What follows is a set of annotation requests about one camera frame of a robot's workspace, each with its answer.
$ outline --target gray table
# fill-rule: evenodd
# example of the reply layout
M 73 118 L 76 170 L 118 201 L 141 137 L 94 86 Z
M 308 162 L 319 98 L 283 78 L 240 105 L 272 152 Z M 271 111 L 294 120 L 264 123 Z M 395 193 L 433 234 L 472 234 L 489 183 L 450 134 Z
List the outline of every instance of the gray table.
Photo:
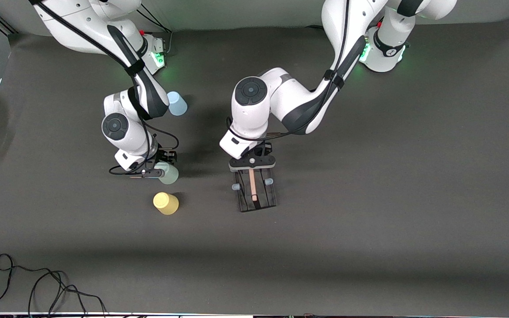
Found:
M 333 59 L 323 31 L 174 35 L 157 78 L 190 110 L 151 121 L 182 141 L 170 187 L 107 173 L 101 104 L 129 87 L 121 67 L 13 38 L 0 253 L 65 270 L 111 311 L 509 316 L 509 21 L 410 42 L 388 74 L 357 66 L 313 134 L 274 142 L 279 207 L 241 214 L 218 148 L 232 89 L 275 66 L 313 88 Z M 154 209 L 159 191 L 175 215 Z M 0 310 L 26 310 L 36 277 L 18 272 Z M 39 310 L 54 292 L 41 285 Z

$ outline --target robotic arm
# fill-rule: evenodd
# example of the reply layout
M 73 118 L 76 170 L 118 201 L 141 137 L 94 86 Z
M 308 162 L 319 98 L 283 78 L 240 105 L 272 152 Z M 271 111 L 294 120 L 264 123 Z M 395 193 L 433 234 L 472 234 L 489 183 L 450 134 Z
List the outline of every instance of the robotic arm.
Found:
M 143 54 L 135 50 L 148 51 L 148 39 L 140 36 L 130 20 L 115 20 L 135 10 L 140 0 L 30 2 L 61 44 L 79 52 L 106 54 L 121 64 L 133 79 L 133 87 L 107 96 L 103 101 L 102 131 L 109 142 L 119 148 L 115 155 L 119 165 L 126 171 L 136 171 L 158 150 L 144 121 L 161 117 L 169 105 L 166 92 L 141 58 Z
M 402 13 L 413 13 L 412 16 L 427 12 L 426 16 L 441 18 L 451 11 L 455 2 L 456 0 L 325 0 L 321 19 L 325 33 L 333 45 L 335 60 L 325 72 L 323 80 L 314 91 L 309 91 L 282 68 L 273 68 L 259 76 L 239 81 L 232 96 L 233 122 L 220 141 L 221 148 L 235 159 L 240 159 L 265 140 L 289 134 L 311 133 L 321 123 L 329 104 L 343 87 L 356 62 L 364 55 L 363 51 L 367 46 L 366 28 L 384 6 L 388 4 L 395 8 L 402 7 Z M 385 33 L 388 38 L 392 36 L 390 32 Z M 404 43 L 406 38 L 407 35 L 396 40 Z M 402 48 L 386 58 L 394 57 L 397 60 L 399 56 L 396 53 L 401 54 L 401 50 Z M 375 62 L 372 58 L 375 53 L 372 50 L 369 53 L 370 64 Z M 281 121 L 288 133 L 265 137 L 270 114 L 274 114 Z

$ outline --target blue cup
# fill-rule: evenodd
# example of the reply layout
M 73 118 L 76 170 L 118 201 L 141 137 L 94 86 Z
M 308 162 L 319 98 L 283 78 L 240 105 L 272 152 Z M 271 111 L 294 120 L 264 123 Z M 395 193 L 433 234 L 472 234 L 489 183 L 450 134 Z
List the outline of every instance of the blue cup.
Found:
M 168 93 L 168 101 L 170 101 L 170 105 L 168 109 L 170 113 L 174 116 L 183 115 L 186 110 L 188 110 L 188 104 L 178 92 L 170 92 Z

